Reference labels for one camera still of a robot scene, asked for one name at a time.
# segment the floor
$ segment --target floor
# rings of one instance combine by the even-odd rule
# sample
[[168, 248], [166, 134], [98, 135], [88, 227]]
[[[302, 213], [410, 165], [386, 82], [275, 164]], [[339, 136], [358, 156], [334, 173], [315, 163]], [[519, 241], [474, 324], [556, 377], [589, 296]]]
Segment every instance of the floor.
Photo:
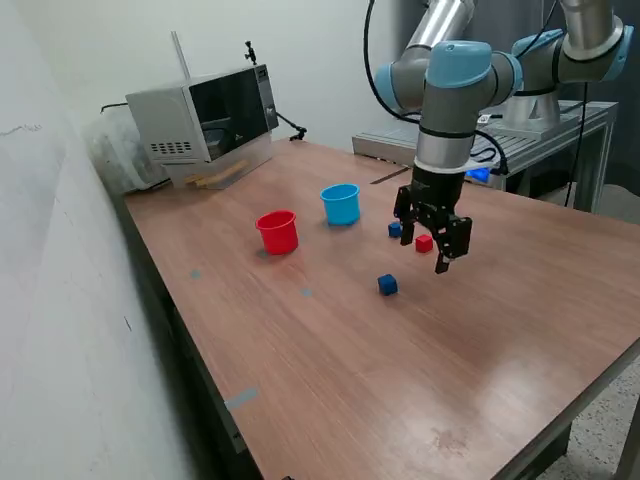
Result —
[[[565, 192], [547, 198], [563, 203]], [[640, 198], [607, 185], [600, 203], [601, 215], [640, 225]], [[615, 473], [627, 430], [640, 394], [640, 360], [631, 365], [576, 420], [569, 452], [540, 480], [610, 480]]]

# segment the blue cube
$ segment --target blue cube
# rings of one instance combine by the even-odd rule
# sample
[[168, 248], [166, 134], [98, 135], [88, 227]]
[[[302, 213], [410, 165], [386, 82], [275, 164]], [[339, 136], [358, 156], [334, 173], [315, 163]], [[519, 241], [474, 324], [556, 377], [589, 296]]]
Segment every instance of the blue cube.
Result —
[[389, 224], [389, 236], [391, 238], [400, 238], [402, 236], [402, 225], [400, 225], [400, 222]]
[[398, 282], [393, 278], [393, 275], [383, 275], [378, 278], [378, 288], [380, 293], [385, 297], [398, 293]]

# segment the table leg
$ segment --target table leg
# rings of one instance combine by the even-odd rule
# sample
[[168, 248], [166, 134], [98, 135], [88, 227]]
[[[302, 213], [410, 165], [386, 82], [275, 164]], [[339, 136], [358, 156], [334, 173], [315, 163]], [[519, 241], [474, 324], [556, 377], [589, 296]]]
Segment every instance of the table leg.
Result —
[[618, 464], [615, 480], [636, 480], [640, 478], [640, 400], [633, 414], [622, 458]]
[[597, 212], [609, 159], [612, 133], [613, 128], [607, 126], [583, 139], [573, 206], [576, 210]]

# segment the small cube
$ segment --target small cube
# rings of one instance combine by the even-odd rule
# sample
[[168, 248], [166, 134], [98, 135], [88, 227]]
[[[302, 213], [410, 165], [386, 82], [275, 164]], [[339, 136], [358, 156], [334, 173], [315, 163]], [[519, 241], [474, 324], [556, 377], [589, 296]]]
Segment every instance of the small cube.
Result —
[[416, 238], [416, 252], [429, 253], [433, 250], [433, 238], [431, 235], [420, 235]]
[[402, 236], [402, 225], [400, 225], [400, 222], [389, 224], [389, 236], [391, 238], [400, 238]]
[[398, 282], [393, 278], [393, 275], [383, 275], [378, 278], [378, 288], [380, 293], [385, 297], [398, 293]]

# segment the metal table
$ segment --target metal table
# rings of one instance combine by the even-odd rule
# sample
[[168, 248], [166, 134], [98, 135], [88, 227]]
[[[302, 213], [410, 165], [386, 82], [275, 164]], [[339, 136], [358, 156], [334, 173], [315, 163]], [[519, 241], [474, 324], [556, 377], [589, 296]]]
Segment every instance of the metal table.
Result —
[[[580, 132], [582, 108], [580, 102], [560, 101], [561, 123], [546, 130], [514, 130], [505, 127], [501, 120], [492, 120], [483, 127], [495, 136], [507, 155], [509, 174], [490, 175], [485, 185], [506, 190], [507, 179], [523, 170], [525, 178], [518, 193], [528, 195], [530, 178], [526, 170], [543, 162], [551, 155], [575, 143]], [[609, 159], [609, 149], [616, 121], [618, 104], [612, 102], [589, 102], [584, 126], [584, 137], [580, 161], [576, 172], [577, 187], [574, 208], [585, 212], [596, 212]], [[396, 119], [389, 119], [382, 127], [360, 133], [353, 137], [353, 151], [359, 155], [381, 158], [402, 165], [413, 165], [418, 126]], [[491, 144], [477, 138], [474, 151]], [[468, 177], [474, 183], [480, 183]]]

